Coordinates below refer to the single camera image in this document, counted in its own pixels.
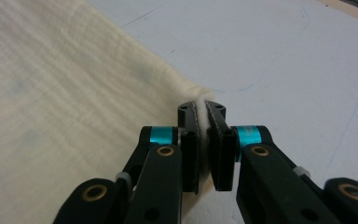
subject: blue tape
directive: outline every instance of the blue tape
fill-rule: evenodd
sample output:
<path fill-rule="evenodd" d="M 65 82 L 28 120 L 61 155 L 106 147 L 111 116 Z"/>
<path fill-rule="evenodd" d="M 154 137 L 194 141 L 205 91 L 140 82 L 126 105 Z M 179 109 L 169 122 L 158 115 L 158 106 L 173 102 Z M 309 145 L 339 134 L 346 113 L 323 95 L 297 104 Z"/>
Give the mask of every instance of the blue tape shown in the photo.
<path fill-rule="evenodd" d="M 172 144 L 173 127 L 152 127 L 150 143 L 159 145 Z"/>
<path fill-rule="evenodd" d="M 242 159 L 242 150 L 249 144 L 261 143 L 261 134 L 256 126 L 236 126 L 240 138 L 240 154 L 237 161 Z"/>

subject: cream cloth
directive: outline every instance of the cream cloth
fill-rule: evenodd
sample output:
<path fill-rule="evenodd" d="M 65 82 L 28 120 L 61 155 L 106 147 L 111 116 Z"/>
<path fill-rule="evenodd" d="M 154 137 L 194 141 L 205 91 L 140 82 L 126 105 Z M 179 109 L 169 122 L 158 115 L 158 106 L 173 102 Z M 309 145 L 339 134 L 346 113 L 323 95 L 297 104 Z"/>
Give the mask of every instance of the cream cloth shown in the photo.
<path fill-rule="evenodd" d="M 0 1 L 0 223 L 51 223 L 143 126 L 212 97 L 83 1 Z"/>

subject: fabric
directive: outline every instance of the fabric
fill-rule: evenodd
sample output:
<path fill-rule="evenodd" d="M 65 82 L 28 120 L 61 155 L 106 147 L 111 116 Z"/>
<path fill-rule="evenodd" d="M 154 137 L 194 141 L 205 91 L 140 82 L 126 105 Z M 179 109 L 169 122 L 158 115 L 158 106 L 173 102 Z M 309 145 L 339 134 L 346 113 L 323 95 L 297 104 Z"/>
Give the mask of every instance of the fabric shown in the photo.
<path fill-rule="evenodd" d="M 143 126 L 212 98 L 83 1 L 0 1 L 0 223 L 51 223 Z"/>

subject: screw hole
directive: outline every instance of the screw hole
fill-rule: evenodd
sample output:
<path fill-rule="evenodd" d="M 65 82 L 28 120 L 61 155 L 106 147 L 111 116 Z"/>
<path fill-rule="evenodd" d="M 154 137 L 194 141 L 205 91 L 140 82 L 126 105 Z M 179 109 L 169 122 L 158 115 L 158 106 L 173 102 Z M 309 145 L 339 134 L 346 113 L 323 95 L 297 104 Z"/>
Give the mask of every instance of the screw hole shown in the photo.
<path fill-rule="evenodd" d="M 159 218 L 159 211 L 156 208 L 147 209 L 145 212 L 145 219 L 148 221 L 155 221 Z"/>
<path fill-rule="evenodd" d="M 161 147 L 157 149 L 159 156 L 171 156 L 175 150 L 171 147 Z"/>
<path fill-rule="evenodd" d="M 95 202 L 100 200 L 107 192 L 105 185 L 93 185 L 83 191 L 82 198 L 86 202 Z"/>
<path fill-rule="evenodd" d="M 263 147 L 252 147 L 252 152 L 257 156 L 267 156 L 269 151 Z"/>
<path fill-rule="evenodd" d="M 348 198 L 358 201 L 358 187 L 352 184 L 340 184 L 338 186 L 339 191 Z"/>
<path fill-rule="evenodd" d="M 309 221 L 316 222 L 319 220 L 318 214 L 311 209 L 308 208 L 301 209 L 300 213 L 304 218 L 306 218 Z"/>

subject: table surface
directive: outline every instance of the table surface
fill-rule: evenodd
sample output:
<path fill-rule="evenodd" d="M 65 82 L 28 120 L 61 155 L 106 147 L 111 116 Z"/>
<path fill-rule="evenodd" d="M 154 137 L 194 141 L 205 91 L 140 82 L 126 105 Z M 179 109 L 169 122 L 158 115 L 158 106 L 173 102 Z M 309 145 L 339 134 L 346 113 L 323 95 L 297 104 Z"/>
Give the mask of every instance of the table surface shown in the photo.
<path fill-rule="evenodd" d="M 88 2 L 214 90 L 229 125 L 266 125 L 320 187 L 358 180 L 358 19 L 306 0 Z M 183 223 L 243 223 L 235 195 L 208 194 Z"/>

